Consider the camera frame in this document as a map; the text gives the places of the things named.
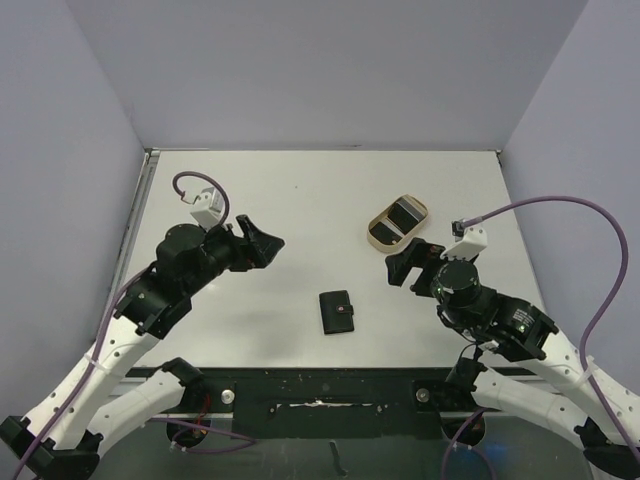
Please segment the black leather card holder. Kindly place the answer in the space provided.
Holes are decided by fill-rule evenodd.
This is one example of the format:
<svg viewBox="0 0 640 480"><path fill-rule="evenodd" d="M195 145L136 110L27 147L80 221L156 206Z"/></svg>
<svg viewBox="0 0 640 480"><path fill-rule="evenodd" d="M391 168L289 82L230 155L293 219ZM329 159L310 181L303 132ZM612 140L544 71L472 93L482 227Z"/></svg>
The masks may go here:
<svg viewBox="0 0 640 480"><path fill-rule="evenodd" d="M325 335L355 331L354 307L347 290L320 293L319 306Z"/></svg>

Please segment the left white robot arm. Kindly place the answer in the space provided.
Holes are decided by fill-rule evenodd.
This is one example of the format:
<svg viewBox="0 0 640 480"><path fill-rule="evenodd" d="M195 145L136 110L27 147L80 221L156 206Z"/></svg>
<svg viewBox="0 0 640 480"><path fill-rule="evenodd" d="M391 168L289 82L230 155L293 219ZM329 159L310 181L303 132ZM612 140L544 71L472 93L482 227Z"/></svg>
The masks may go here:
<svg viewBox="0 0 640 480"><path fill-rule="evenodd" d="M129 370L192 309L191 299L225 271L266 268L284 240L246 215L205 229L169 229L156 259L127 282L101 323L96 341L64 380L24 416L1 424L1 439L41 479L87 479L106 452L135 428L175 406L190 411L204 395L203 375L181 358L158 367L142 385L109 398Z"/></svg>

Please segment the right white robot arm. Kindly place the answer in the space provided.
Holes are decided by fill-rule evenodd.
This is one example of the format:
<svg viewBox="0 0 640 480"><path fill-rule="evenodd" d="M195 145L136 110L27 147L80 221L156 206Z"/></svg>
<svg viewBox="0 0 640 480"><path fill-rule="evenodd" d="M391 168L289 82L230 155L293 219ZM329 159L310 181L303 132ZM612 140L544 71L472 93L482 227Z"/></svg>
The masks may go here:
<svg viewBox="0 0 640 480"><path fill-rule="evenodd" d="M501 410L576 446L599 470L619 479L639 476L639 397L580 360L580 351L545 313L480 282L470 260L449 260L441 245L413 239L386 257L387 280L436 301L442 324L472 339L445 384L448 402Z"/></svg>

